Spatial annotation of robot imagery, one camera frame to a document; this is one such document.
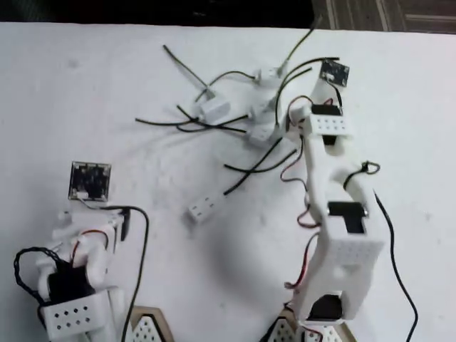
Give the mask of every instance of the white surface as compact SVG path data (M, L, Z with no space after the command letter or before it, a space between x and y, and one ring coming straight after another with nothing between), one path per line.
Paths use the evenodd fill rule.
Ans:
M181 120L174 105L188 108L199 92L162 44L210 80L231 69L281 63L302 33L0 24L2 337L46 341L36 304L14 283L12 265L20 248L48 240L66 205L73 160L112 163L111 201L149 212L137 303L160 307L176 341L247 342L264 334L291 298L283 282L297 276L311 235L296 224L302 189L283 185L279 170L252 176L228 198L223 215L194 228L182 218L188 204L239 179L222 163L248 167L262 152L247 151L239 138L222 132L184 134L133 120ZM456 333L456 37L317 31L290 66L334 55L351 67L344 109L359 128L361 156L382 165L371 181L395 225L398 267L420 310L413 341L444 340ZM310 92L317 73L318 66L291 83L282 103ZM223 80L215 88L236 100L233 117L258 97L247 82ZM267 165L287 152L279 148ZM298 169L305 172L304 164ZM388 236L386 223L379 229ZM143 220L132 215L129 239L108 274L128 295L142 237ZM22 273L32 284L37 276L29 258ZM350 327L360 342L404 341L412 319L385 248Z

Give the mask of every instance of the white plastic bracket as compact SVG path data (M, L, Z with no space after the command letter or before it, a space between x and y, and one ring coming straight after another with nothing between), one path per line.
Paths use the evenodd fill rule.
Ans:
M363 232L351 234L344 217L329 214L328 203L340 201L340 197L328 193L330 183L342 185L361 167L361 161L350 158L353 139L349 127L346 117L311 115L304 122L309 204L312 217L321 223L316 251L292 301L298 319L307 324L330 324L307 321L313 305L327 294L337 293L341 301L342 317L333 323L355 318L371 287L373 268L385 244L379 229L381 214L368 175L356 175L346 188L351 199L359 202L367 214L361 218ZM341 148L337 154L326 150L322 135L339 135Z
M79 333L95 334L93 341L115 341L115 328L108 292L100 291L62 304L42 308L51 341Z

